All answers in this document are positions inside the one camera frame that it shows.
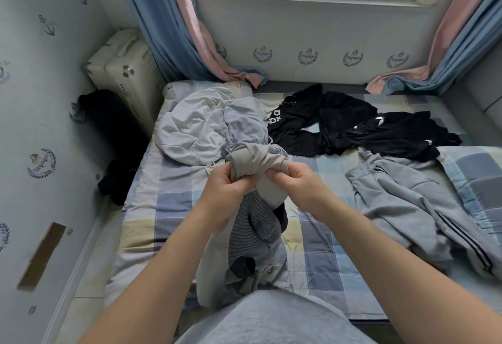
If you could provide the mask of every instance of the person's right hand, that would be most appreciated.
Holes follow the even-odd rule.
[[[284,188],[298,208],[318,219],[323,215],[327,202],[336,196],[305,163],[287,162],[289,176],[274,169],[267,176]]]

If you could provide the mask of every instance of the mattress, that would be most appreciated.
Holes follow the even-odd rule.
[[[285,95],[255,94],[265,100],[282,100]],[[380,94],[352,96],[366,100],[376,106],[379,112],[430,111],[431,118],[439,125],[459,134],[465,144],[469,143],[465,132],[438,97]],[[177,100],[165,100],[160,115],[171,110],[176,103]],[[357,150],[347,150],[342,156],[291,156],[290,159],[309,165],[335,195],[349,205],[355,205],[354,189],[344,174],[362,162]],[[458,198],[440,165],[425,171],[428,176],[443,184],[452,197]],[[198,201],[206,180],[204,166],[187,166],[175,162],[163,155],[152,138],[122,211],[120,244],[105,289],[105,307],[120,295],[160,250],[168,236]],[[288,260],[285,274],[275,286],[299,295],[319,297],[352,320],[386,319],[367,284],[329,229],[315,221],[310,214],[299,211],[289,198],[285,205],[289,223],[282,239]],[[455,261],[450,276],[495,310],[502,312],[502,284],[480,278],[465,258]],[[193,292],[188,296],[185,308],[190,309],[196,305],[196,295]]]

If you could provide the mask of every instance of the plaid pillow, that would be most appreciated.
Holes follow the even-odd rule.
[[[502,148],[445,146],[438,150],[438,160],[465,211],[502,245]]]

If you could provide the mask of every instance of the gray t-shirt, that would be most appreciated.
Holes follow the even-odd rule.
[[[333,306],[258,290],[193,325],[177,344],[375,344]]]

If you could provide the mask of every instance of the baseboard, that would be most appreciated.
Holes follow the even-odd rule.
[[[85,240],[84,246],[80,255],[78,256],[77,262],[75,263],[75,267],[71,272],[70,278],[68,282],[66,282],[66,286],[59,298],[59,302],[56,306],[56,310],[47,326],[44,337],[42,338],[41,344],[53,344],[56,340],[59,330],[61,329],[61,325],[65,319],[66,313],[70,309],[70,304],[73,300],[73,296],[77,291],[78,285],[82,276],[84,274],[87,263],[89,262],[89,258],[91,257],[92,250],[96,245],[97,238],[99,237],[99,233],[103,228],[104,222],[106,221],[107,212],[108,212],[108,202],[109,197],[105,197],[103,204],[99,208],[99,212],[94,219],[94,223],[92,224],[91,230],[87,239]]]

